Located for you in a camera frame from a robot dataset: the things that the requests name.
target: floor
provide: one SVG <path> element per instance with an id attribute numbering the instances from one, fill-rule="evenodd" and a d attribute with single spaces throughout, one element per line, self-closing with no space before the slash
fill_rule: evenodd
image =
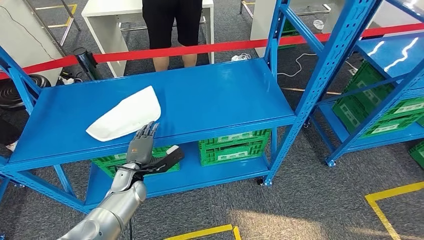
<path id="1" fill-rule="evenodd" d="M 90 51 L 99 52 L 80 17 L 86 1 L 69 0 L 69 3 L 78 4 L 75 16 L 82 31 L 77 33 L 72 29 L 65 43 L 67 52 L 82 43 Z M 45 7 L 58 3 L 55 0 L 37 0 L 34 4 Z M 245 11 L 242 15 L 238 11 L 237 0 L 215 0 L 216 42 L 249 39 L 252 20 Z M 58 24 L 59 21 L 54 20 L 63 17 L 58 13 L 51 16 L 56 14 L 54 12 L 45 14 L 46 18 L 50 16 L 51 24 Z M 311 28 L 314 19 L 323 20 L 325 16 L 303 18 Z M 61 31 L 63 29 L 55 29 L 55 34 L 60 36 Z M 146 48 L 146 36 L 147 33 L 130 32 L 126 36 L 130 50 Z M 200 41 L 204 42 L 204 37 L 201 36 Z M 257 57 L 252 49 L 243 52 Z M 216 61 L 226 62 L 240 53 L 217 53 Z M 296 72 L 295 59 L 302 53 L 311 51 L 305 45 L 280 50 L 278 72 Z M 356 67 L 361 64 L 361 58 L 356 54 L 348 61 Z M 296 76 L 278 76 L 278 83 L 292 107 L 296 106 L 302 92 L 288 89 L 305 88 L 316 57 L 304 56 L 300 62 L 303 71 Z M 207 56 L 200 57 L 199 64 L 207 63 Z M 172 68 L 181 65 L 177 57 L 171 61 Z M 100 64 L 99 68 L 104 77 L 111 77 L 106 65 Z M 340 92 L 343 89 L 350 78 L 348 69 L 347 65 L 343 66 L 330 91 Z M 78 67 L 67 70 L 74 73 L 81 71 Z M 126 74 L 151 71 L 153 65 L 150 60 L 133 61 L 126 68 Z M 0 110 L 0 115 L 20 129 L 28 118 L 25 111 Z M 271 187 L 259 186 L 254 179 L 249 179 L 148 199 L 133 217 L 134 239 L 158 240 L 232 224 L 238 226 L 243 240 L 390 240 L 392 237 L 367 203 L 365 195 L 424 181 L 424 171 L 407 153 L 415 143 L 348 153 L 337 161 L 336 167 L 329 168 L 322 163 L 328 152 L 317 131 L 313 126 L 303 128 Z M 0 153 L 10 154 L 2 146 Z M 64 167 L 74 191 L 82 199 L 89 163 L 81 161 Z M 51 167 L 34 172 L 53 184 L 60 184 Z M 424 240 L 424 190 L 378 200 L 377 204 L 402 239 Z M 84 217 L 82 213 L 30 188 L 13 185 L 8 187 L 0 203 L 0 213 L 0 233 L 5 233 L 6 239 L 10 240 L 56 239 Z M 128 229 L 121 239 L 129 239 Z M 227 231 L 204 239 L 228 240 L 234 237 Z"/>

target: shelf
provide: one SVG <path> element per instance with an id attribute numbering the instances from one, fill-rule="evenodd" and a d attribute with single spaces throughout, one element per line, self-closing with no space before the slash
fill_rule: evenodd
<path id="1" fill-rule="evenodd" d="M 147 86 L 153 86 L 162 112 L 157 147 L 291 125 L 296 118 L 262 58 L 50 87 L 41 92 L 6 167 L 125 153 L 133 133 L 101 142 L 85 130 Z"/>
<path id="2" fill-rule="evenodd" d="M 201 166 L 197 142 L 185 143 L 180 147 L 185 153 L 185 158 L 180 161 L 179 171 L 144 178 L 148 198 L 261 177 L 269 172 L 265 157 Z M 112 178 L 96 165 L 91 164 L 85 199 L 85 205 L 88 209 L 99 204 L 111 184 Z"/>
<path id="3" fill-rule="evenodd" d="M 340 142 L 344 142 L 350 136 L 350 134 L 340 119 L 334 114 L 332 106 L 333 102 L 330 102 L 327 104 L 318 105 L 318 109 L 324 115 L 325 120 L 328 122 L 338 140 Z M 424 127 L 415 122 L 403 130 L 365 138 L 358 138 L 355 142 L 352 143 L 352 146 L 347 150 L 347 152 L 402 143 L 420 138 L 424 138 Z"/>
<path id="4" fill-rule="evenodd" d="M 424 59 L 424 32 L 360 40 L 356 49 L 386 79 L 395 78 L 410 73 Z M 424 81 L 419 82 L 405 98 L 424 95 L 422 88 Z"/>
<path id="5" fill-rule="evenodd" d="M 395 7 L 414 17 L 420 22 L 424 22 L 424 2 L 421 0 L 387 0 Z"/>

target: red barrier rope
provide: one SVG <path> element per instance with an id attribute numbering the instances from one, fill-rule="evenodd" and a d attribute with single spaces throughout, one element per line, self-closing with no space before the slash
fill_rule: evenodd
<path id="1" fill-rule="evenodd" d="M 362 33 L 362 37 L 380 36 L 385 34 L 402 33 L 409 31 L 424 30 L 424 23 L 414 23 L 400 26 L 385 26 L 378 28 L 366 29 Z M 330 33 L 318 33 L 315 37 L 321 41 L 326 42 L 330 38 Z M 287 36 L 281 37 L 279 45 L 292 45 L 292 44 L 305 44 L 306 40 L 302 36 Z M 210 52 L 225 52 L 233 50 L 253 49 L 265 47 L 267 45 L 267 39 L 260 40 L 247 40 L 247 41 L 230 41 L 220 42 L 214 44 L 204 44 L 197 46 L 179 46 L 164 49 L 147 49 L 137 51 L 126 51 L 126 52 L 114 52 L 105 54 L 94 54 L 94 59 L 98 63 L 114 62 L 114 61 L 125 61 L 125 60 L 140 60 L 150 59 L 155 57 L 166 57 L 166 56 L 180 56 L 185 54 L 203 54 Z M 23 70 L 27 74 L 37 73 L 56 68 L 64 68 L 74 64 L 78 61 L 75 56 L 69 55 L 60 59 L 39 63 L 32 66 L 24 67 Z M 0 73 L 0 80 L 6 79 L 9 76 L 6 73 Z"/>

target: crate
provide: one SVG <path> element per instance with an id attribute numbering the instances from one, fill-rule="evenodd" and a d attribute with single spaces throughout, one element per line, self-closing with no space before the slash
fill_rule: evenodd
<path id="1" fill-rule="evenodd" d="M 290 35 L 290 34 L 293 34 L 293 33 L 296 33 L 297 35 L 299 35 L 295 26 L 293 26 L 293 24 L 289 20 L 286 19 L 285 22 L 284 22 L 284 26 L 282 27 L 282 36 Z"/>
<path id="2" fill-rule="evenodd" d="M 364 88 L 383 81 L 384 79 L 384 76 L 375 70 L 371 64 L 363 62 L 343 92 L 346 93 L 355 89 Z M 353 96 L 356 97 L 364 106 L 365 110 L 370 113 L 390 94 L 390 92 L 393 91 L 394 88 L 395 87 L 391 83 L 388 83 L 359 92 Z"/>
<path id="3" fill-rule="evenodd" d="M 243 159 L 260 157 L 264 153 L 268 140 L 260 140 L 236 145 L 214 147 L 209 149 L 200 148 L 200 164 L 205 166 L 240 161 Z"/>
<path id="4" fill-rule="evenodd" d="M 162 158 L 167 155 L 166 151 L 172 146 L 163 146 L 163 147 L 154 147 L 151 151 L 153 157 Z M 91 161 L 96 164 L 100 169 L 102 169 L 109 177 L 115 177 L 116 165 L 123 165 L 127 161 L 127 154 L 121 153 L 111 156 L 97 157 L 91 159 Z M 177 163 L 171 167 L 167 173 L 180 170 L 180 164 Z"/>
<path id="5" fill-rule="evenodd" d="M 390 108 L 381 119 L 386 120 L 411 114 L 421 114 L 424 117 L 424 97 L 400 101 L 396 106 Z"/>
<path id="6" fill-rule="evenodd" d="M 417 123 L 417 124 L 419 124 L 419 125 L 421 125 L 422 127 L 424 127 L 424 116 L 423 116 L 423 117 L 421 117 L 420 119 L 418 119 L 418 120 L 416 121 L 416 123 Z"/>
<path id="7" fill-rule="evenodd" d="M 421 114 L 411 114 L 407 116 L 400 116 L 396 118 L 379 120 L 374 123 L 361 138 L 373 137 L 379 134 L 386 134 L 389 132 L 399 131 L 409 127 L 412 123 L 421 118 Z"/>
<path id="8" fill-rule="evenodd" d="M 352 133 L 368 116 L 367 111 L 354 96 L 339 98 L 333 105 L 332 110 L 349 133 Z"/>
<path id="9" fill-rule="evenodd" d="M 409 151 L 409 155 L 424 169 L 424 141 L 418 143 Z"/>
<path id="10" fill-rule="evenodd" d="M 268 141 L 271 129 L 248 131 L 228 136 L 220 136 L 199 141 L 199 149 L 221 148 L 231 145 L 246 144 L 257 141 Z"/>

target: white towel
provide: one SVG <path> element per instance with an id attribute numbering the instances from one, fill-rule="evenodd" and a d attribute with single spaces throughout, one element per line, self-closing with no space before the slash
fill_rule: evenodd
<path id="1" fill-rule="evenodd" d="M 122 100 L 87 130 L 93 138 L 106 142 L 133 133 L 161 116 L 161 106 L 152 86 Z"/>

